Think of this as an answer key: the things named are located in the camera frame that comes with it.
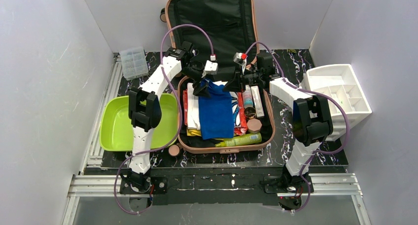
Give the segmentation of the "blue towel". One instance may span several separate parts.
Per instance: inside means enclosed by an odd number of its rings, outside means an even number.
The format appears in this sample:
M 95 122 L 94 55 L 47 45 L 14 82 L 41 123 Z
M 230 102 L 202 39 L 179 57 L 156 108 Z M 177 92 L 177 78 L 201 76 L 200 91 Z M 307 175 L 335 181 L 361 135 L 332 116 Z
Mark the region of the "blue towel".
M 199 97 L 199 121 L 203 140 L 225 139 L 234 136 L 234 117 L 232 97 L 223 90 L 223 85 L 216 85 L 206 79 L 208 97 Z

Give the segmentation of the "white printed shirt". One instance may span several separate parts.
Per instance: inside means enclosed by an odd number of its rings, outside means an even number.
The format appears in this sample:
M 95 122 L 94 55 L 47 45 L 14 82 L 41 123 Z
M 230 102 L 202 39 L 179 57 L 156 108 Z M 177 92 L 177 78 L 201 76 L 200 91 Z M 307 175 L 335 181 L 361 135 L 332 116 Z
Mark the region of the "white printed shirt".
M 200 118 L 199 118 L 199 101 L 198 97 L 193 95 L 193 84 L 187 83 L 187 88 L 183 92 L 183 96 L 186 97 L 184 100 L 184 107 L 186 110 L 185 114 L 185 124 L 187 125 L 189 131 L 195 130 L 200 131 Z M 240 116 L 240 106 L 239 106 L 239 95 L 235 92 L 230 92 L 232 100 L 232 113 L 233 113 L 233 122 L 235 128 L 241 128 L 241 116 Z

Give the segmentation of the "red white tie-dye cloth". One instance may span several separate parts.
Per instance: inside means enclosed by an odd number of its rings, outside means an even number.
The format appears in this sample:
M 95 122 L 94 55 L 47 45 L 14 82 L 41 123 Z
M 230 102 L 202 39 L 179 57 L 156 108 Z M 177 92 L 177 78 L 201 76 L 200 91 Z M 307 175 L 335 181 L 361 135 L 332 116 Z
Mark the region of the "red white tie-dye cloth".
M 246 131 L 247 131 L 247 123 L 246 123 L 246 119 L 245 119 L 245 115 L 244 115 L 244 104 L 243 104 L 242 94 L 241 93 L 237 93 L 237 94 L 239 95 L 239 106 L 240 106 L 240 116 L 241 116 L 242 126 L 241 126 L 241 128 L 234 128 L 234 135 L 235 136 L 236 135 L 240 136 L 240 135 L 243 135 L 243 134 L 246 133 Z

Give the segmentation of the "white divided organizer box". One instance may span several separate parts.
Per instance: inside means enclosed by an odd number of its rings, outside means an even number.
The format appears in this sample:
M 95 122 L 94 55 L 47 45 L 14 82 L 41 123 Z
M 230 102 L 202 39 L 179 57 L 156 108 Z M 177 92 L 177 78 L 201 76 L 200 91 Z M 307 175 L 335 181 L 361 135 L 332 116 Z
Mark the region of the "white divided organizer box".
M 350 64 L 324 65 L 307 70 L 299 86 L 334 99 L 346 113 L 350 129 L 372 113 Z

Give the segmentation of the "lime green plastic basin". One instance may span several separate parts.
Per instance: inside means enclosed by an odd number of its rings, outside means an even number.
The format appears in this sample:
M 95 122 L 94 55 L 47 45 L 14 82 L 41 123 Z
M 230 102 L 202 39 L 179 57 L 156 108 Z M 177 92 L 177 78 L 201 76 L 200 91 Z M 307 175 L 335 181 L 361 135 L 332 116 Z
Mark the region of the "lime green plastic basin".
M 178 108 L 175 96 L 164 93 L 159 102 L 162 119 L 154 130 L 151 149 L 167 144 L 178 130 Z M 119 152 L 133 149 L 133 127 L 128 117 L 128 110 L 128 96 L 114 98 L 106 105 L 100 126 L 100 144 L 104 150 Z

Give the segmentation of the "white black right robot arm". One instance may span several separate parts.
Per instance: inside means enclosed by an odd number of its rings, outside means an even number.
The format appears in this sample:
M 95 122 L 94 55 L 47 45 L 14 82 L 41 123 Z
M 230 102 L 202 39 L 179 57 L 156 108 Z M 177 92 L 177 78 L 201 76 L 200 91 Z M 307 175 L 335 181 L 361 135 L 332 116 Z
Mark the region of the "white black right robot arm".
M 271 53 L 256 55 L 256 69 L 245 69 L 246 57 L 236 54 L 236 67 L 224 91 L 244 92 L 246 86 L 258 87 L 285 102 L 292 110 L 292 130 L 296 138 L 292 153 L 277 180 L 283 189 L 298 188 L 307 182 L 309 164 L 315 152 L 333 132 L 331 113 L 325 97 L 309 94 L 291 84 L 282 71 L 276 72 L 277 60 Z

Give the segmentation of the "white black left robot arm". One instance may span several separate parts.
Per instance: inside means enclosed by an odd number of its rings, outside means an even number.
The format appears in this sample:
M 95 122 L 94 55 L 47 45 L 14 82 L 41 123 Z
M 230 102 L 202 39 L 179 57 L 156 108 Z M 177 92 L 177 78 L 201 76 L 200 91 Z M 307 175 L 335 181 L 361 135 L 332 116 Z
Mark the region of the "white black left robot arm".
M 205 76 L 204 65 L 194 60 L 196 49 L 185 41 L 180 48 L 170 47 L 163 55 L 160 66 L 139 88 L 129 91 L 128 117 L 133 127 L 132 159 L 124 180 L 136 187 L 146 183 L 150 169 L 149 154 L 154 129 L 162 119 L 160 97 L 177 74 L 183 74 L 193 81 L 194 95 L 208 96 L 206 87 L 200 84 Z

